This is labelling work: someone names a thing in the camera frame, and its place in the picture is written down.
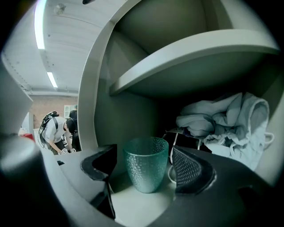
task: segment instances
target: shelving unit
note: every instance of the shelving unit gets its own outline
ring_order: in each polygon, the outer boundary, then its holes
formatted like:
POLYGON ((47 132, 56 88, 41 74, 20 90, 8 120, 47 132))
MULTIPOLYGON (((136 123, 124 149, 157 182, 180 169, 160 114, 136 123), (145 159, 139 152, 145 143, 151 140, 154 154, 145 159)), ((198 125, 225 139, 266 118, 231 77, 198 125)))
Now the shelving unit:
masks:
MULTIPOLYGON (((126 1, 96 39, 79 90, 82 150, 117 144, 117 164, 110 180, 115 188, 125 183, 122 148, 127 141, 159 137, 166 125, 175 123, 182 106, 217 98, 234 88, 269 103, 268 131, 276 137, 256 173, 273 185, 281 168, 279 160, 284 158, 284 142, 277 137, 284 134, 284 77, 277 64, 276 42, 241 1, 177 4, 169 0, 160 9, 161 2, 126 1), (180 16, 179 12, 190 13, 180 16)), ((160 198, 152 207, 155 212, 147 216, 146 207, 155 194, 140 194, 131 184, 114 192, 115 212, 126 226, 137 223, 134 217, 140 212, 146 226, 170 204, 168 197, 160 198), (136 203, 141 202, 145 206, 140 209, 136 203)))
POLYGON ((265 33, 219 30, 176 41, 144 58, 117 79, 110 94, 128 89, 148 97, 177 97, 204 84, 232 81, 250 71, 265 54, 279 49, 265 33))

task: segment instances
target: cup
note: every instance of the cup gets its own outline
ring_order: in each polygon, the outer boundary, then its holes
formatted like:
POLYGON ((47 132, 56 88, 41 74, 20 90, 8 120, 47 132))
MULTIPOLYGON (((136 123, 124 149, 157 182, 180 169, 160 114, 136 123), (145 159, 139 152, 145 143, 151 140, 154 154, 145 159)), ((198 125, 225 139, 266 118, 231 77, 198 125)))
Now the cup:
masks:
POLYGON ((161 184, 168 160, 169 144, 156 137, 135 138, 123 147, 128 175, 135 188, 154 192, 161 184))

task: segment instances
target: person's arm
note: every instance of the person's arm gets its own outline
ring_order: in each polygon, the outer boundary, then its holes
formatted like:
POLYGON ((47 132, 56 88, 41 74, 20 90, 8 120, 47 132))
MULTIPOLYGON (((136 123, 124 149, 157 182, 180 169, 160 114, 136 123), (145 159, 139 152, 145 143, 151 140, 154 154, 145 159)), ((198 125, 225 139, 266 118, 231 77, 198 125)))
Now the person's arm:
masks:
POLYGON ((58 146, 55 145, 55 143, 53 142, 53 140, 49 140, 49 144, 50 144, 50 146, 51 146, 55 151, 57 151, 58 153, 61 152, 61 150, 58 148, 58 146))
POLYGON ((69 150, 71 150, 72 149, 72 144, 71 144, 71 140, 70 140, 70 134, 67 133, 65 136, 66 136, 66 142, 68 144, 68 148, 69 148, 69 150))

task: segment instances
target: fluorescent light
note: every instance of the fluorescent light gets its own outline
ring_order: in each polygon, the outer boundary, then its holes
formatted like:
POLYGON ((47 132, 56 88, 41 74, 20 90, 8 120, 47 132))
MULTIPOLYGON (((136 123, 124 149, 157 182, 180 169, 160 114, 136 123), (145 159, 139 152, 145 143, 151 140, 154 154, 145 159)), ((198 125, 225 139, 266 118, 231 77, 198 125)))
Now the fluorescent light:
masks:
POLYGON ((43 14, 47 0, 39 0, 35 8, 35 39, 37 48, 44 49, 43 42, 43 14))
POLYGON ((55 82, 55 79, 54 79, 54 77, 53 77, 53 74, 52 74, 51 72, 48 72, 47 75, 48 75, 48 77, 49 77, 50 82, 52 83, 52 86, 53 86, 53 87, 58 87, 57 84, 56 84, 56 82, 55 82))

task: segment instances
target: shelf board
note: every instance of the shelf board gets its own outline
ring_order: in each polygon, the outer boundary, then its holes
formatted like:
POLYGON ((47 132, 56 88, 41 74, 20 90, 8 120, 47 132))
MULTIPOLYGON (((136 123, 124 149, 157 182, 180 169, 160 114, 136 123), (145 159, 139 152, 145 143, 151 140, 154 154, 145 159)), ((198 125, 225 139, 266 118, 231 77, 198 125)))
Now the shelf board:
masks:
POLYGON ((157 219, 173 202, 176 185, 170 182, 167 173, 154 193, 139 192, 132 185, 127 172, 119 175, 110 182, 114 193, 111 201, 114 207, 115 221, 126 227, 146 227, 157 219))
POLYGON ((279 52, 273 38, 259 31, 229 29, 193 35, 156 51, 130 68, 112 84, 110 95, 128 89, 150 97, 178 96, 185 92, 178 91, 180 86, 203 83, 214 66, 233 72, 217 78, 219 83, 251 70, 265 54, 279 52))

